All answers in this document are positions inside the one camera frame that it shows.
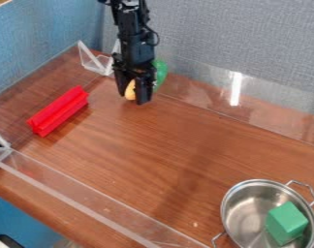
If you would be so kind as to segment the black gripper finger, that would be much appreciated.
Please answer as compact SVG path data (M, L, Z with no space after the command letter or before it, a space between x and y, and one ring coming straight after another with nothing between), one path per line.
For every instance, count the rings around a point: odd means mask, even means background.
M148 103L152 100L156 84L156 76L144 75L136 78L136 101L138 105Z
M128 76L128 74L121 70L114 71L114 77L116 77L118 93L121 96L125 96L126 88L129 86L132 79Z

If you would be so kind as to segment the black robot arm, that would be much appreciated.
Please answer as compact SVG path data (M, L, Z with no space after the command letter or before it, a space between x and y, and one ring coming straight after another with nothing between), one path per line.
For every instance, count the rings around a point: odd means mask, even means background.
M149 9L145 0L98 0L110 7L114 25L118 27L117 38L120 52L112 53L113 71L117 89L125 96L130 82L138 105L148 103L153 96L157 69L153 65L154 48L158 46L158 34L148 26Z

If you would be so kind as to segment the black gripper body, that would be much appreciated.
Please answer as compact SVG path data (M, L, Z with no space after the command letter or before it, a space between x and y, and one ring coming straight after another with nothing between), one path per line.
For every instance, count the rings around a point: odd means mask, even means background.
M116 79L121 82L130 81L136 77L148 77L156 80L157 69L153 66L153 61L132 64L122 56L121 53L114 52L112 54L113 58L113 71Z

